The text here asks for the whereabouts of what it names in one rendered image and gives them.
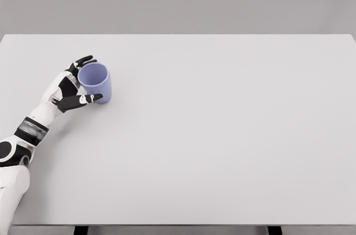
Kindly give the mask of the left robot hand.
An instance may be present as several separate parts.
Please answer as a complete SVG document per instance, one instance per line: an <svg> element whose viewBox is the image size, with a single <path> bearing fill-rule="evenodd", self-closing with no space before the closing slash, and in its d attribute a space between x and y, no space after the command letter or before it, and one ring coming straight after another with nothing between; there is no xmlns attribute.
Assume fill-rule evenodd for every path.
<svg viewBox="0 0 356 235"><path fill-rule="evenodd" d="M101 99L103 97L101 93L87 94L80 92L81 84L78 80L78 73L84 66L91 63L97 63L92 55L74 61L50 84L41 98L41 103L49 102L64 113Z"/></svg>

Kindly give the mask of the lavender plastic cup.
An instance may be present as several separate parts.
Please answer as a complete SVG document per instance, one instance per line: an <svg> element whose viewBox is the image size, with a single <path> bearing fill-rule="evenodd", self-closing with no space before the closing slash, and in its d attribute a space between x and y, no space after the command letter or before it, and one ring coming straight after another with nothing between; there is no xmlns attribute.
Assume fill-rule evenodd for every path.
<svg viewBox="0 0 356 235"><path fill-rule="evenodd" d="M102 94L96 103L108 103L112 97L112 84L108 68L98 62L84 65L78 72L78 81L87 94Z"/></svg>

